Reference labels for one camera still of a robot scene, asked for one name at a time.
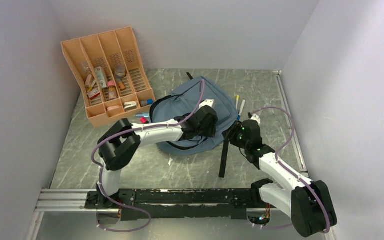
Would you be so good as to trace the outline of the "white marker blue cap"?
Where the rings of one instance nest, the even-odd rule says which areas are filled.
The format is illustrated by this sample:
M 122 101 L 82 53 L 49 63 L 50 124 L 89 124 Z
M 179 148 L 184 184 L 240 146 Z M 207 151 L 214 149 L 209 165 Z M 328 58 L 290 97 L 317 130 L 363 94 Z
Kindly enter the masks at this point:
M 246 104 L 246 100 L 243 99 L 243 100 L 241 101 L 240 108 L 239 108 L 239 110 L 238 110 L 238 116 L 237 116 L 237 120 L 238 120 L 238 121 L 241 119 L 241 116 L 242 116 L 242 113 L 243 113 L 245 104 Z

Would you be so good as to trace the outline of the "blue grey student backpack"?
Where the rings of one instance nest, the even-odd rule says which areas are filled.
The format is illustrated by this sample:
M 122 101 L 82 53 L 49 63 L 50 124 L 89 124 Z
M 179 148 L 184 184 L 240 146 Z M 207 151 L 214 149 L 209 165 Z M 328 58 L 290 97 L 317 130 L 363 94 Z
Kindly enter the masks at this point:
M 224 141 L 223 132 L 235 124 L 238 111 L 233 98 L 214 81 L 203 76 L 182 84 L 169 95 L 157 100 L 149 110 L 152 123 L 165 122 L 176 117 L 187 117 L 200 99 L 201 80 L 205 81 L 203 100 L 215 101 L 214 110 L 218 121 L 215 124 L 215 136 L 195 136 L 192 139 L 177 142 L 160 142 L 157 147 L 167 154 L 190 156 L 211 151 Z

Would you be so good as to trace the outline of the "white marker yellow cap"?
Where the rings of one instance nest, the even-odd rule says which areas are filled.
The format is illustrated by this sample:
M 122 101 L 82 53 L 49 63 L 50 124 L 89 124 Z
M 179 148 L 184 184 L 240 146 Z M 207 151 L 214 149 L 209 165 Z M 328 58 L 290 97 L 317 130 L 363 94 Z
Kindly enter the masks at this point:
M 237 112 L 239 111 L 239 100 L 240 100 L 240 96 L 236 95 L 235 96 L 235 108 L 236 108 Z

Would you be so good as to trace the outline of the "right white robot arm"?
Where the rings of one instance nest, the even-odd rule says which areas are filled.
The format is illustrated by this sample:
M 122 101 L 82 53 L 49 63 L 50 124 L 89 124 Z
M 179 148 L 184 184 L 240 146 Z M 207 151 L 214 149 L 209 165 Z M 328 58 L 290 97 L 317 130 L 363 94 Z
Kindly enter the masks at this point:
M 327 184 L 298 173 L 264 144 L 258 120 L 238 121 L 223 136 L 226 142 L 244 151 L 248 162 L 270 175 L 253 184 L 249 199 L 255 207 L 276 207 L 290 217 L 304 238 L 328 231 L 338 223 Z

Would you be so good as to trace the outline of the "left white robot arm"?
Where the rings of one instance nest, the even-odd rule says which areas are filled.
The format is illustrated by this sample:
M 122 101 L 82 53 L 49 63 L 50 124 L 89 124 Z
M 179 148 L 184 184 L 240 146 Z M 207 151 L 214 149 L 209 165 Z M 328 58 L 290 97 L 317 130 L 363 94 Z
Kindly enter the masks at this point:
M 185 117 L 176 117 L 165 122 L 131 124 L 122 120 L 113 126 L 114 135 L 101 138 L 96 152 L 99 179 L 96 184 L 98 201 L 106 208 L 114 207 L 119 200 L 121 170 L 132 160 L 136 151 L 143 146 L 191 140 L 197 136 L 213 137 L 218 121 L 216 111 L 209 105 Z

